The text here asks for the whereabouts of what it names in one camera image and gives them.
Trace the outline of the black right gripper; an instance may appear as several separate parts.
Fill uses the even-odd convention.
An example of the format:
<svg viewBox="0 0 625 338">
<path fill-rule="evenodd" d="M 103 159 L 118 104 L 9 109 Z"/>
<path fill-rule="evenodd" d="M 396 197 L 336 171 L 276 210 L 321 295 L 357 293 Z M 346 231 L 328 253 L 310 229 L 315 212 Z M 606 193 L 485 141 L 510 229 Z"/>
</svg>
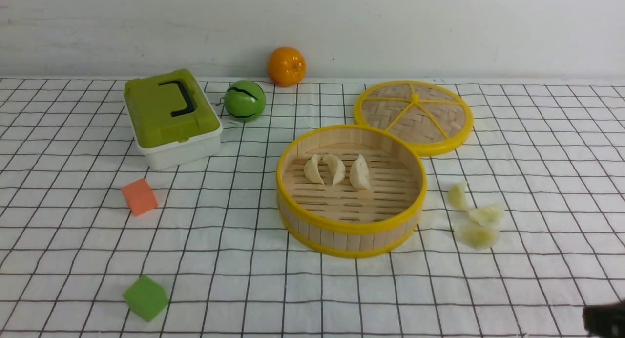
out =
<svg viewBox="0 0 625 338">
<path fill-rule="evenodd" d="M 583 324 L 589 337 L 623 338 L 625 336 L 625 301 L 584 306 Z"/>
</svg>

